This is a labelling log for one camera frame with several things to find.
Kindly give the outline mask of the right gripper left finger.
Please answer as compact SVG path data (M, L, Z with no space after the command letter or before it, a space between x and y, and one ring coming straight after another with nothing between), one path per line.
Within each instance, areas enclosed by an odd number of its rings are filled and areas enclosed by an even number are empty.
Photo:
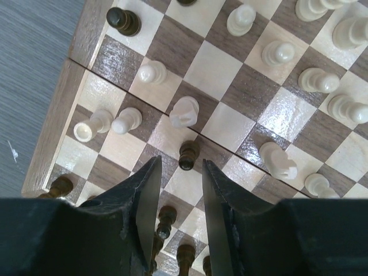
M150 269L162 158L78 207L1 199L2 275L143 275Z

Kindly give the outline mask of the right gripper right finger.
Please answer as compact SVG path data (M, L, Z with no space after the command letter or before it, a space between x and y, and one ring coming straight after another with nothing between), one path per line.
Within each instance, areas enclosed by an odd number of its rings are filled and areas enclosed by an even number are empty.
M271 204L202 163L213 275L366 275L367 201Z

